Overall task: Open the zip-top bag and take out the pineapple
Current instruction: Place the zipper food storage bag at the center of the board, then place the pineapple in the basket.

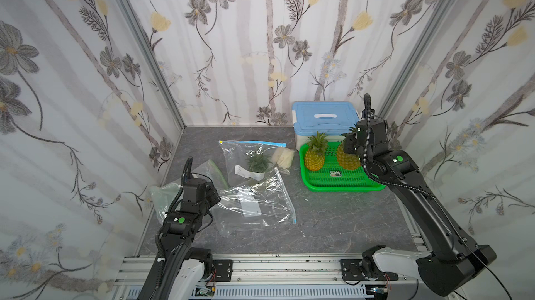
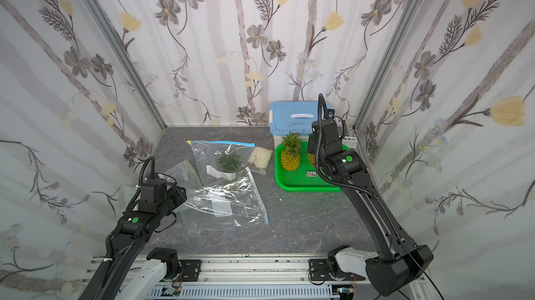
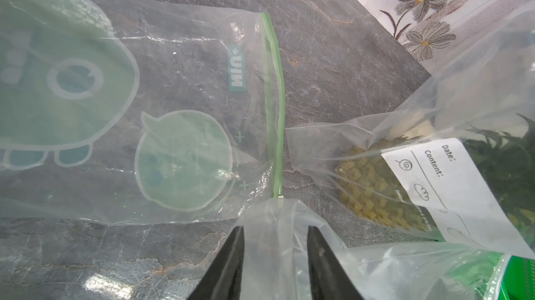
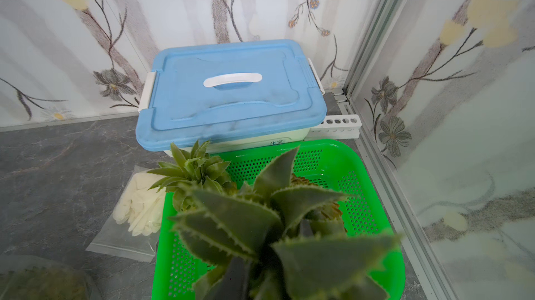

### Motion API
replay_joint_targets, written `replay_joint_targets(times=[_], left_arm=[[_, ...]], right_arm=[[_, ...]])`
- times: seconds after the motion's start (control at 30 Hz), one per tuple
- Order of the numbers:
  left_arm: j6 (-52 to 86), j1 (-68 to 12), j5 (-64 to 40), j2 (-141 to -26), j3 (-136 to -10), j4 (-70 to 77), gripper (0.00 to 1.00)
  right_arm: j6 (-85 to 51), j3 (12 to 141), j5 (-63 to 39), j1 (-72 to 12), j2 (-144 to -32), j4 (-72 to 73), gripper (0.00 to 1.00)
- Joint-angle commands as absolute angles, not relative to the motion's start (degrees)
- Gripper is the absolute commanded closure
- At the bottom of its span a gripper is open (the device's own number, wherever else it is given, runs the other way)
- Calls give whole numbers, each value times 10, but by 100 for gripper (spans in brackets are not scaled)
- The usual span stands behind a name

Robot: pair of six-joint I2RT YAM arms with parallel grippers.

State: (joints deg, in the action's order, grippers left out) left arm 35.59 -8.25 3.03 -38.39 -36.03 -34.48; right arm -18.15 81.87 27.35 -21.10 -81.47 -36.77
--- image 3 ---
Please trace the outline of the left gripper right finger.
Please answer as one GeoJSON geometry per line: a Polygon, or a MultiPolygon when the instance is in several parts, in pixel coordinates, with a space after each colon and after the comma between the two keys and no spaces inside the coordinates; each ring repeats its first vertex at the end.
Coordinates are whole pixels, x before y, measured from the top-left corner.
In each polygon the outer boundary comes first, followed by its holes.
{"type": "Polygon", "coordinates": [[[364,300],[316,226],[308,227],[307,255],[313,300],[364,300]]]}

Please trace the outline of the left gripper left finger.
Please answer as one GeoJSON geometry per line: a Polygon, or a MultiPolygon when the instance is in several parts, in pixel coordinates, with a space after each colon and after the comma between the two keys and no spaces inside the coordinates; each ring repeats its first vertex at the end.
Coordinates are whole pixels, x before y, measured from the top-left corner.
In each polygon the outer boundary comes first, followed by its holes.
{"type": "Polygon", "coordinates": [[[241,292],[245,232],[236,226],[188,300],[238,300],[241,292]]]}

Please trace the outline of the green zip bag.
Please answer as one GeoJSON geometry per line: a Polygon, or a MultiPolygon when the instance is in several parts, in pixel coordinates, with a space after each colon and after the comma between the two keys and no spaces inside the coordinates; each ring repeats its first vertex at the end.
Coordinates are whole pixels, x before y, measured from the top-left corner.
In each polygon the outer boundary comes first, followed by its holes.
{"type": "Polygon", "coordinates": [[[221,221],[281,194],[267,13],[1,0],[1,216],[221,221]]]}

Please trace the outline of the blue zip bag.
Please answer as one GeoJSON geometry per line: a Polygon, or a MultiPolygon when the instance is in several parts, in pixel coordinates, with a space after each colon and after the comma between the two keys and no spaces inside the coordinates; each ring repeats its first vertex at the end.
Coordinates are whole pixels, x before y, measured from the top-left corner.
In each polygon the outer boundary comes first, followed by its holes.
{"type": "Polygon", "coordinates": [[[431,135],[379,152],[410,202],[428,209],[438,227],[429,234],[400,231],[531,259],[534,236],[508,220],[461,143],[479,138],[473,127],[522,137],[524,117],[534,121],[534,6],[516,11],[444,65],[393,112],[300,125],[286,134],[291,166],[344,204],[335,169],[352,147],[370,150],[391,139],[394,126],[429,120],[431,135]]]}

